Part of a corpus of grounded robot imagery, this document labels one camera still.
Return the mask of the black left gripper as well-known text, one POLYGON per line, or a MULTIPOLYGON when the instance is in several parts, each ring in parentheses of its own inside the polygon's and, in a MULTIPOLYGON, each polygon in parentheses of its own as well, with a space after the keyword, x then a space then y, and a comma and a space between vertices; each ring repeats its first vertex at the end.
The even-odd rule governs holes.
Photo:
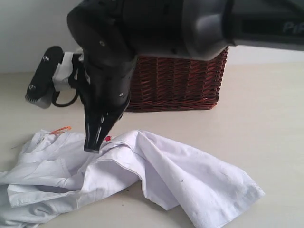
POLYGON ((67 15, 68 29, 84 53, 89 86, 83 90, 86 152, 99 152, 129 103, 137 55, 123 22, 122 0, 84 0, 67 15))

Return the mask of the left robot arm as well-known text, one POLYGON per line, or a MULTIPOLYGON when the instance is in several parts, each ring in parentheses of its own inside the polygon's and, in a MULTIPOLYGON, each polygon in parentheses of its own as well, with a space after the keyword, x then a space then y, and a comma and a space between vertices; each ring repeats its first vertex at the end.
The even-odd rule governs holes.
POLYGON ((99 152, 129 105, 140 55, 211 60, 228 46, 304 48, 301 0, 85 0, 67 25, 83 50, 86 152, 99 152))

